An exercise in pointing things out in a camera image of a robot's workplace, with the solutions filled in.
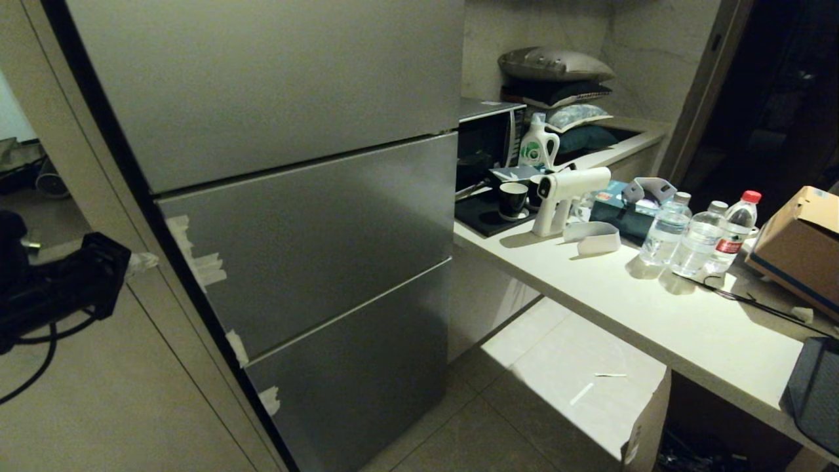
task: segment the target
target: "stainless steel refrigerator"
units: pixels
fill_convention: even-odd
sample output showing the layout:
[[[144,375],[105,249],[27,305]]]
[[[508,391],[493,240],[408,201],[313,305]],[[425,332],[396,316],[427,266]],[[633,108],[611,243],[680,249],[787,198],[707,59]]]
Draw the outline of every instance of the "stainless steel refrigerator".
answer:
[[[52,9],[263,419],[301,470],[357,469],[444,389],[462,0]]]

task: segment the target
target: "refrigerator door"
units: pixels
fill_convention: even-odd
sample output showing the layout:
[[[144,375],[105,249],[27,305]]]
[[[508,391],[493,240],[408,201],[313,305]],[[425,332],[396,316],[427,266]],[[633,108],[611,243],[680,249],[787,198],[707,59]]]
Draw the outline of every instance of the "refrigerator door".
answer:
[[[300,470],[358,470],[442,398],[450,266],[245,369]]]
[[[153,194],[457,127],[462,0],[67,5]]]
[[[451,255],[456,147],[446,134],[158,204],[253,359]]]

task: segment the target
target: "cable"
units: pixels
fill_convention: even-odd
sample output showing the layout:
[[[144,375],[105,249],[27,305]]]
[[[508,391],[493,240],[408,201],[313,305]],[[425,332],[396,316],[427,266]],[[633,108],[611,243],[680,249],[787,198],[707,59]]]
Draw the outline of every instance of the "cable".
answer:
[[[711,286],[711,285],[708,285],[708,284],[705,283],[705,281],[707,281],[708,279],[711,279],[711,278],[720,279],[721,277],[719,275],[709,275],[708,277],[702,279],[702,282],[695,281],[695,280],[693,280],[691,278],[688,278],[688,277],[685,277],[683,275],[679,275],[679,277],[685,279],[686,281],[691,281],[691,282],[697,284],[698,286],[705,287],[707,290],[713,291],[717,295],[719,295],[723,298],[726,298],[728,300],[745,303],[745,304],[750,305],[752,307],[759,308],[759,309],[765,311],[766,313],[769,313],[770,315],[775,315],[776,317],[784,319],[784,320],[786,320],[790,323],[794,323],[794,324],[797,324],[797,325],[802,326],[804,328],[807,328],[810,331],[815,331],[816,333],[819,333],[823,336],[827,336],[828,338],[835,338],[835,336],[833,336],[832,334],[821,331],[818,328],[813,328],[812,326],[810,326],[808,324],[804,324],[801,321],[793,318],[792,316],[780,311],[778,308],[772,308],[768,305],[764,305],[763,303],[758,302],[758,300],[751,293],[747,292],[746,295],[748,295],[748,297],[746,297],[746,296],[731,293],[730,291],[724,291],[721,288],[716,288],[715,286]]]
[[[52,340],[58,341],[59,339],[64,339],[64,338],[67,338],[69,336],[72,336],[73,334],[76,334],[76,333],[80,332],[82,329],[87,328],[88,326],[92,325],[93,322],[96,321],[96,318],[94,318],[92,316],[93,312],[91,312],[90,310],[88,310],[86,308],[82,311],[87,313],[91,317],[89,317],[85,321],[75,325],[73,328],[68,329],[67,331],[62,331],[61,333],[58,333],[58,334],[52,333],[49,336],[38,336],[37,338],[18,338],[18,340],[15,341],[14,343],[15,344],[41,344],[41,343],[48,343],[49,341],[52,341]]]
[[[50,324],[50,336],[55,337],[57,335],[57,333],[58,333],[58,328],[55,326],[55,323]],[[57,339],[52,339],[50,341],[50,350],[47,351],[47,357],[46,357],[46,359],[44,359],[44,363],[41,365],[41,367],[38,369],[38,371],[35,372],[34,375],[29,377],[29,380],[26,380],[23,383],[23,385],[14,389],[12,391],[12,393],[9,393],[8,395],[4,396],[3,398],[0,398],[0,405],[2,405],[3,403],[6,403],[9,400],[12,400],[15,396],[18,396],[21,393],[23,393],[26,389],[28,389],[30,386],[32,386],[32,384],[35,383],[40,378],[40,376],[44,374],[44,372],[46,372],[47,368],[50,367],[50,364],[52,363],[53,357],[55,357],[56,346],[58,346],[58,340]]]

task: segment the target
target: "cushion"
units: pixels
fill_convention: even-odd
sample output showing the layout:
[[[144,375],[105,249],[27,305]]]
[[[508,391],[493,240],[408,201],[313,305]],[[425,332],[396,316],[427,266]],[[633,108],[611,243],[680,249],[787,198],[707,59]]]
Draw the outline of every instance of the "cushion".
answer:
[[[596,125],[569,129],[560,137],[557,154],[567,154],[580,149],[603,149],[613,146],[618,140],[605,128]]]
[[[569,105],[557,108],[548,115],[548,128],[557,133],[565,133],[569,129],[576,128],[585,123],[599,121],[602,119],[614,118],[600,107],[582,103],[580,105]]]
[[[590,55],[572,50],[532,47],[504,53],[501,70],[525,81],[607,81],[615,78],[609,66]]]
[[[594,81],[516,81],[506,88],[509,95],[522,97],[524,103],[540,108],[558,108],[573,103],[589,102],[612,93],[611,88]]]

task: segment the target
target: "spray gun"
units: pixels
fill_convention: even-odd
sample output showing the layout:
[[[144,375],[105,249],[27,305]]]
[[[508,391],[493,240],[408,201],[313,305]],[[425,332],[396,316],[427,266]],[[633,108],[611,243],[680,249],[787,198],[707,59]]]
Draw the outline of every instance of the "spray gun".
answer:
[[[549,174],[539,182],[536,192],[542,197],[533,233],[544,238],[565,230],[571,201],[589,191],[609,185],[612,172],[607,167],[586,170],[564,170]]]

